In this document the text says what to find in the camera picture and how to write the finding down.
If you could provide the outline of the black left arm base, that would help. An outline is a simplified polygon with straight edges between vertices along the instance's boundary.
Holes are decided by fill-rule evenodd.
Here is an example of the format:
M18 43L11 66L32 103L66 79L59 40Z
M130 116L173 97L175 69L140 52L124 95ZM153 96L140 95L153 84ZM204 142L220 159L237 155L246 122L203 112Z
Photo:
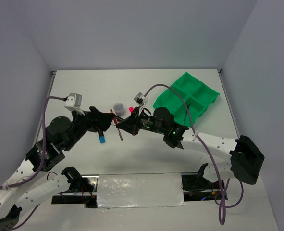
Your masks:
M53 196L52 205L81 204L85 208L97 208L98 175L81 175L74 167L67 167L62 172L68 179L68 188Z

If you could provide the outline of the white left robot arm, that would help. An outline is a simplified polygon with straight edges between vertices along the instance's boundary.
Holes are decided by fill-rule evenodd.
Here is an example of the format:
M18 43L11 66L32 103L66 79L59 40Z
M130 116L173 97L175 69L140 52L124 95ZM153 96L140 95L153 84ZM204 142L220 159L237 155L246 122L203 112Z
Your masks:
M0 231L16 229L20 216L36 208L46 198L83 187L93 189L74 167L66 167L50 181L31 188L35 178L51 171L87 133L107 131L115 114L102 113L91 106L89 111L72 111L72 119L59 116L44 131L43 138L26 154L18 169L0 186Z

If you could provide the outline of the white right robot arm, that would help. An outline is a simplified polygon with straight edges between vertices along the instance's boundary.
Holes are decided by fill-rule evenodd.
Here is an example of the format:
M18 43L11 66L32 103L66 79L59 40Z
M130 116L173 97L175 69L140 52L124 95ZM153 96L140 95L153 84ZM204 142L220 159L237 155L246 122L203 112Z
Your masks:
M189 131L187 126L176 123L174 115L165 107L155 109L152 116L141 113L136 107L116 127L132 135L140 130L162 134L163 141L171 148L203 152L209 154L211 160L221 159L220 163L210 162L200 167L197 183L201 188L210 187L218 179L231 178L254 185L265 159L248 136L230 139Z

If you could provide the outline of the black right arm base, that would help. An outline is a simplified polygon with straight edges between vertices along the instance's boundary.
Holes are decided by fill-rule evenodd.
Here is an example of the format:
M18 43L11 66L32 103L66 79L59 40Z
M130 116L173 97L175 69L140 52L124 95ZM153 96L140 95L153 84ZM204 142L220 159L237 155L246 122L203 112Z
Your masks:
M221 199L218 180L214 183L203 178L208 163L203 164L198 172L182 173L181 189L185 202L191 201L210 201Z

